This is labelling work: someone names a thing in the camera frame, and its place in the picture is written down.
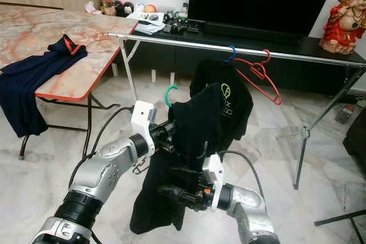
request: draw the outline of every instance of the red statue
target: red statue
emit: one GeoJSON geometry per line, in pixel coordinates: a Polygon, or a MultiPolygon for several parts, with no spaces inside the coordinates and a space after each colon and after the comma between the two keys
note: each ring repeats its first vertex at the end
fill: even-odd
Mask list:
{"type": "Polygon", "coordinates": [[[338,1],[324,27],[320,46],[331,53],[352,54],[356,37],[361,39],[366,29],[366,0],[338,1]]]}

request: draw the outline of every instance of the red table edge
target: red table edge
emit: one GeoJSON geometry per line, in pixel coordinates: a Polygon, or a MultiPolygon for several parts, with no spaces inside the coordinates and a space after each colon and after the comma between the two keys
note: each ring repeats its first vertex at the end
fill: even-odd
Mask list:
{"type": "MultiPolygon", "coordinates": [[[[129,34],[131,34],[135,30],[137,24],[138,24],[138,22],[131,29],[131,31],[130,31],[129,34]]],[[[94,88],[96,87],[98,81],[102,78],[102,76],[104,75],[105,71],[109,68],[110,64],[116,58],[116,56],[117,56],[117,54],[118,54],[119,51],[120,51],[120,47],[116,50],[116,52],[113,54],[113,56],[111,57],[111,59],[109,60],[109,62],[106,64],[106,66],[103,68],[103,70],[101,71],[101,73],[99,74],[99,76],[96,78],[96,80],[94,81],[94,83],[91,85],[91,87],[89,88],[89,90],[82,97],[79,97],[79,98],[77,98],[77,97],[63,97],[63,96],[60,96],[60,95],[42,94],[42,93],[34,93],[34,95],[36,97],[42,97],[42,98],[48,98],[48,99],[59,99],[59,100],[70,101],[70,102],[81,102],[81,101],[84,101],[88,97],[88,95],[94,90],[94,88]]]]}

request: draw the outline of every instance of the electronic device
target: electronic device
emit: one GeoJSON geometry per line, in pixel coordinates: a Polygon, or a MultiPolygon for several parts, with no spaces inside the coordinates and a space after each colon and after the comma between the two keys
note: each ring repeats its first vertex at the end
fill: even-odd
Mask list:
{"type": "Polygon", "coordinates": [[[277,35],[284,40],[288,34],[294,39],[309,34],[324,2],[325,0],[189,0],[188,19],[205,21],[207,33],[266,40],[276,40],[277,35]]]}
{"type": "MultiPolygon", "coordinates": [[[[174,121],[153,124],[155,114],[151,103],[136,102],[131,119],[134,134],[105,145],[79,162],[63,204],[45,221],[31,244],[90,243],[95,218],[121,175],[136,165],[139,157],[151,156],[166,148],[169,137],[176,131],[174,121]]],[[[190,173],[186,169],[177,172],[190,173]]],[[[177,186],[174,187],[177,192],[162,189],[162,194],[175,193],[179,203],[196,211],[209,207],[225,210],[236,219],[243,244],[280,244],[263,197],[253,190],[223,185],[224,168],[218,154],[205,158],[201,173],[192,171],[190,174],[194,176],[183,178],[189,178],[187,184],[195,188],[186,190],[177,186]]]]}

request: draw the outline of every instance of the metal clothes rack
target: metal clothes rack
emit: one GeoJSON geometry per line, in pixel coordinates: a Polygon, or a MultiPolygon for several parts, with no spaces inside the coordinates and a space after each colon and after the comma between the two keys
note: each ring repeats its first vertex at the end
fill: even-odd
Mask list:
{"type": "MultiPolygon", "coordinates": [[[[117,37],[120,40],[121,52],[122,57],[124,60],[124,64],[127,71],[128,80],[130,83],[130,88],[133,93],[134,99],[137,100],[137,93],[136,88],[133,82],[133,78],[131,75],[129,61],[133,57],[134,53],[137,50],[138,45],[141,41],[149,42],[149,43],[156,43],[156,44],[164,44],[164,45],[172,45],[172,46],[179,46],[179,47],[190,47],[196,49],[203,49],[203,50],[213,50],[213,51],[227,51],[232,53],[233,49],[231,47],[224,47],[224,46],[216,46],[216,45],[209,45],[209,44],[201,44],[201,43],[191,43],[191,42],[184,42],[184,41],[174,41],[168,39],[160,39],[160,38],[153,38],[153,37],[140,37],[137,35],[124,35],[124,34],[114,34],[109,33],[108,36],[110,37],[117,37]],[[132,51],[127,56],[126,49],[125,49],[125,40],[135,40],[135,44],[132,48],[132,51]]],[[[267,57],[268,54],[265,51],[257,51],[257,50],[250,50],[250,49],[239,49],[236,48],[238,54],[248,54],[248,55],[258,55],[267,57]]],[[[304,155],[305,155],[305,148],[307,144],[307,140],[310,138],[311,130],[322,120],[322,118],[333,108],[333,106],[338,102],[338,100],[348,92],[348,90],[356,83],[356,81],[365,73],[366,71],[366,63],[358,63],[358,62],[350,62],[350,61],[342,61],[337,59],[330,59],[330,58],[320,58],[320,57],[311,57],[307,55],[296,55],[296,54],[284,54],[284,53],[273,53],[271,52],[271,56],[275,58],[282,58],[282,59],[291,59],[291,60],[298,60],[298,61],[307,61],[307,62],[315,62],[315,63],[323,63],[323,64],[331,64],[331,65],[340,65],[346,66],[347,68],[354,67],[357,68],[357,71],[354,75],[348,79],[346,78],[344,81],[344,86],[342,89],[333,97],[333,99],[327,104],[325,109],[318,117],[309,125],[303,126],[300,131],[295,133],[290,133],[288,135],[278,136],[277,139],[290,137],[296,134],[301,134],[301,146],[300,146],[300,159],[297,165],[297,173],[295,177],[295,181],[293,183],[293,187],[295,190],[299,188],[299,181],[301,175],[301,169],[304,162],[304,155]]]]}

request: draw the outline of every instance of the navy blue shirt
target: navy blue shirt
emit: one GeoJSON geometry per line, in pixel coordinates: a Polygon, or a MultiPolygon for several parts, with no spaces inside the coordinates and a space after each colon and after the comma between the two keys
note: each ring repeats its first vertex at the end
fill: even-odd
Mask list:
{"type": "Polygon", "coordinates": [[[33,55],[1,69],[0,106],[18,137],[40,135],[47,124],[37,109],[34,92],[40,85],[87,56],[84,45],[67,35],[48,46],[43,55],[33,55]]]}

